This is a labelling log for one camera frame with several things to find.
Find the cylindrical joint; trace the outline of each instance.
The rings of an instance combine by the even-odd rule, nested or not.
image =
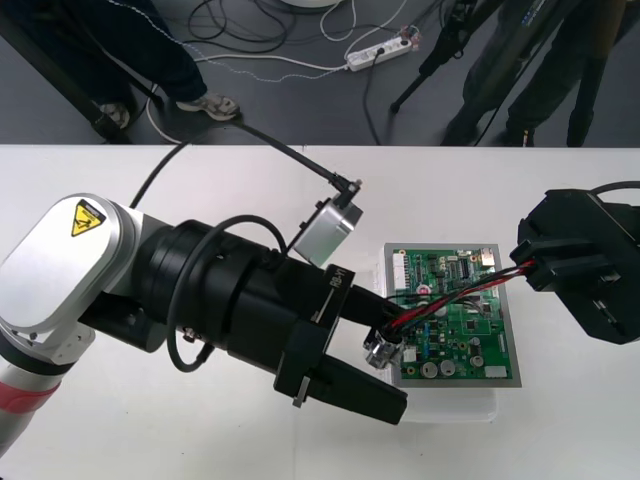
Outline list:
[[[63,376],[28,372],[0,356],[0,457],[58,389]]]

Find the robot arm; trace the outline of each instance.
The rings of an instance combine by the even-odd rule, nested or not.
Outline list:
[[[294,241],[312,263],[324,262],[361,214],[334,200],[318,204]],[[322,270],[222,230],[206,241],[211,231],[87,194],[44,215],[0,266],[0,456],[95,330],[147,352],[175,335],[167,319],[176,294],[175,327],[186,340],[273,373],[294,405],[311,396],[398,423],[404,392],[325,354],[339,317],[375,328],[398,307],[353,286],[344,268]]]
[[[631,185],[640,187],[548,192],[511,254],[533,265],[536,291],[555,292],[587,334],[617,344],[640,338],[640,213],[598,194]],[[350,201],[318,204],[292,242],[307,264],[225,232],[225,222],[171,227],[93,195],[58,202],[0,266],[0,456],[95,330],[147,352],[168,339],[174,364],[190,371],[172,353],[178,330],[205,344],[200,363],[213,348],[227,350],[273,373],[275,390],[298,407],[313,397],[398,423],[406,393],[325,353],[340,317],[371,327],[370,365],[384,368],[402,352],[402,339],[383,328],[400,307],[353,286],[347,269],[314,266],[360,214]]]

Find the green circuit board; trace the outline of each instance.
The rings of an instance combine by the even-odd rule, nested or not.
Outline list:
[[[407,308],[429,302],[495,272],[490,248],[478,250],[394,250],[403,263],[396,303]],[[511,379],[504,314],[497,287],[465,297],[425,320],[405,337],[401,378]]]

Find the red stripe on robot arm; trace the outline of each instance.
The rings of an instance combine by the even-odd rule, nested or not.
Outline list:
[[[49,400],[59,386],[44,392],[27,392],[0,383],[0,410],[15,414],[34,412]]]

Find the metal frame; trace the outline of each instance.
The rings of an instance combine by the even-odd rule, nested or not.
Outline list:
[[[500,250],[497,244],[492,243],[386,243],[384,246],[384,282],[387,288],[393,287],[393,251],[394,250],[478,250],[481,248],[491,248],[496,260],[496,269],[502,269],[500,261]],[[500,307],[504,318],[504,331],[511,362],[512,377],[508,379],[487,379],[487,380],[403,380],[400,374],[400,367],[391,369],[392,384],[400,388],[519,388],[522,387],[520,379],[520,366],[516,353],[516,344],[513,337],[511,325],[511,315],[509,314],[509,304],[507,302],[507,290],[504,285],[498,287],[500,293]]]

